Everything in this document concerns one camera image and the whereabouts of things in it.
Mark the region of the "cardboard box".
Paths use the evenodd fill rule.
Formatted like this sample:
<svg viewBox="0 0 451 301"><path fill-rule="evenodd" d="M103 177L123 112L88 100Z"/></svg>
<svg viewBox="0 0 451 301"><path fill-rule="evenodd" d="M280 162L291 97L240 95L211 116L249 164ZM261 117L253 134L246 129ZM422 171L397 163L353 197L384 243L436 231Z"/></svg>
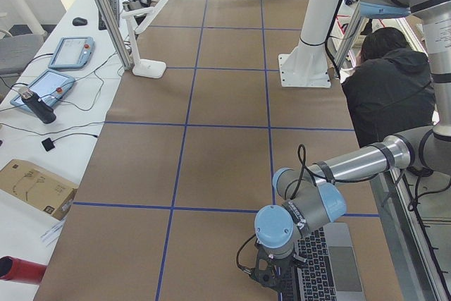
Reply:
<svg viewBox="0 0 451 301"><path fill-rule="evenodd" d="M1 189L60 221L78 186L30 161L12 159L1 169Z"/></svg>

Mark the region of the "black computer mouse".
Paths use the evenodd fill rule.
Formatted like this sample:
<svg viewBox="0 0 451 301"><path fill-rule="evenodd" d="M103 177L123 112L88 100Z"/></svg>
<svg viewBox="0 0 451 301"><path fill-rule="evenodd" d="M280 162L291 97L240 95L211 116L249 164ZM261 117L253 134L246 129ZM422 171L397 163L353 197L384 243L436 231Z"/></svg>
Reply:
<svg viewBox="0 0 451 301"><path fill-rule="evenodd" d="M86 26L88 21L86 18L76 17L72 20L72 25L75 27Z"/></svg>

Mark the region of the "red cylinder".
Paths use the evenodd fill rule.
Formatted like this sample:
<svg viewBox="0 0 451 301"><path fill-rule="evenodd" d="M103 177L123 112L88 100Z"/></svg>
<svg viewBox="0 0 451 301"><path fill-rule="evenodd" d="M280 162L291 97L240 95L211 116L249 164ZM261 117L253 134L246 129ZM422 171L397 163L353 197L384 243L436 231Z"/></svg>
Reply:
<svg viewBox="0 0 451 301"><path fill-rule="evenodd" d="M47 265L11 256L1 258L2 281L39 285L46 270Z"/></svg>

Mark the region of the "upper blue teach pendant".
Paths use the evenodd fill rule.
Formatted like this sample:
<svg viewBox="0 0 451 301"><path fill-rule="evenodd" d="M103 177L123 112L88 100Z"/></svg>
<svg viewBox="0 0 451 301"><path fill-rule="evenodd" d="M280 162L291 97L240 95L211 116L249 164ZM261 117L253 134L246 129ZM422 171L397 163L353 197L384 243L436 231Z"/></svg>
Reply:
<svg viewBox="0 0 451 301"><path fill-rule="evenodd" d="M63 37L60 39L48 67L53 70L77 70L91 59L94 50L92 37Z"/></svg>

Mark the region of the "small black puck device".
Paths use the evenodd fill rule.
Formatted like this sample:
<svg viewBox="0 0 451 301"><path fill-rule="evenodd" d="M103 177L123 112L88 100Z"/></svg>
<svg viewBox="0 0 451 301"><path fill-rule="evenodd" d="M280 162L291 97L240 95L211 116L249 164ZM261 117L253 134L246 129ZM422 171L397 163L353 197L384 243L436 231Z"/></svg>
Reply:
<svg viewBox="0 0 451 301"><path fill-rule="evenodd" d="M46 152L49 152L55 148L54 141L50 137L42 140L41 143Z"/></svg>

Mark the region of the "lower blue teach pendant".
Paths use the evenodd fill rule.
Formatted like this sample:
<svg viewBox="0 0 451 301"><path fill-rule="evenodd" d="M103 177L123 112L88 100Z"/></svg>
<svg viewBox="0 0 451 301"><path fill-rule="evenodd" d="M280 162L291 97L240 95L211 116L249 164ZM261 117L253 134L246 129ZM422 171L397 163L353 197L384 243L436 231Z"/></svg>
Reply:
<svg viewBox="0 0 451 301"><path fill-rule="evenodd" d="M53 108L74 83L74 77L57 70L47 69L27 87L38 94L45 104Z"/></svg>

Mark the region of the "grey laptop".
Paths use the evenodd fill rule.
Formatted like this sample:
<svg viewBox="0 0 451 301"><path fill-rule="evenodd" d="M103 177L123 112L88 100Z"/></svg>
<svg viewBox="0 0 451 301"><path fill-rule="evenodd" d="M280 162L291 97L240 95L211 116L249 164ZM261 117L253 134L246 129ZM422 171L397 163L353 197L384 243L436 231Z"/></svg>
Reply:
<svg viewBox="0 0 451 301"><path fill-rule="evenodd" d="M295 249L307 261L284 275L282 300L366 299L346 223L325 225L299 240Z"/></svg>

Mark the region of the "person in black jacket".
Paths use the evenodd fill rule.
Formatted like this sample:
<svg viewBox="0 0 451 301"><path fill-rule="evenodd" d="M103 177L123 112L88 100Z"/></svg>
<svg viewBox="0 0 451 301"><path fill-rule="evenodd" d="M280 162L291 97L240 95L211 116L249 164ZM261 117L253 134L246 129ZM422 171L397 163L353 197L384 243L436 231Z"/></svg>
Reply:
<svg viewBox="0 0 451 301"><path fill-rule="evenodd" d="M435 94L428 57L394 27L365 37L360 64L342 90L360 147L432 124Z"/></svg>

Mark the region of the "aluminium frame post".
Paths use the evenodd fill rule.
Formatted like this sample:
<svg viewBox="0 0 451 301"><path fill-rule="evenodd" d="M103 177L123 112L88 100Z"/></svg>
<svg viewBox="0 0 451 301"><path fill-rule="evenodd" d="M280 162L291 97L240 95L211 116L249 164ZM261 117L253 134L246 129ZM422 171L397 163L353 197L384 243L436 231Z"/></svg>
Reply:
<svg viewBox="0 0 451 301"><path fill-rule="evenodd" d="M99 12L106 24L106 30L109 33L109 37L113 43L113 47L124 67L125 70L130 70L132 68L132 59L125 47L123 38L116 23L116 19L113 17L113 11L109 6L108 0L94 0L97 5Z"/></svg>

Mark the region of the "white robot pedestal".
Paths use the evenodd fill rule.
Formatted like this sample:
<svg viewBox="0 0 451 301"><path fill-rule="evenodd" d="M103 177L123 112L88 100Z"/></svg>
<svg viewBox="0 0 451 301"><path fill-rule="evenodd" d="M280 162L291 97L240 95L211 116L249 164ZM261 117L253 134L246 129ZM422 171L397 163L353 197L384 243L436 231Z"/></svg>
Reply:
<svg viewBox="0 0 451 301"><path fill-rule="evenodd" d="M329 88L326 47L342 0L309 0L298 45L278 56L283 87Z"/></svg>

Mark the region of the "black bottle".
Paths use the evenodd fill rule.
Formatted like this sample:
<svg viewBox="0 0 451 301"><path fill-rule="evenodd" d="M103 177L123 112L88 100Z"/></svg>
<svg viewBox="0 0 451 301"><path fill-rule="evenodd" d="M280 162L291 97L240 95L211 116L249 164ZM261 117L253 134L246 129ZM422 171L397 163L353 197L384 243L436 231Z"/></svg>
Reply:
<svg viewBox="0 0 451 301"><path fill-rule="evenodd" d="M47 105L42 98L28 87L18 90L22 102L38 117L44 124L53 123L56 120L54 110Z"/></svg>

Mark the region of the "grey office chair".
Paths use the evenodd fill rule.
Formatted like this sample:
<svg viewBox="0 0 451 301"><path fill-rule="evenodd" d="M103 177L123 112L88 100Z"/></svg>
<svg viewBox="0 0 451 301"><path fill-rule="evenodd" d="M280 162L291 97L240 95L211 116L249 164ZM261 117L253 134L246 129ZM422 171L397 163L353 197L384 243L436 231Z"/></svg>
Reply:
<svg viewBox="0 0 451 301"><path fill-rule="evenodd" d="M19 74L44 43L41 35L26 34L1 39L1 75Z"/></svg>

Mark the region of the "blue teach pendant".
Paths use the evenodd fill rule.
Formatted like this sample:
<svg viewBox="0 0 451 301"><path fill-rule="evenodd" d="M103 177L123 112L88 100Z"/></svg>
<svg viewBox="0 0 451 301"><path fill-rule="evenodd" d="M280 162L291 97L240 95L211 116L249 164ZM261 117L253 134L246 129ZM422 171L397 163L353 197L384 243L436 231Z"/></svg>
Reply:
<svg viewBox="0 0 451 301"><path fill-rule="evenodd" d="M63 37L60 39L48 67L53 70L77 70L91 59L94 50L92 37Z"/></svg>
<svg viewBox="0 0 451 301"><path fill-rule="evenodd" d="M38 94L45 104L53 108L74 83L74 77L57 70L47 69L27 87Z"/></svg>

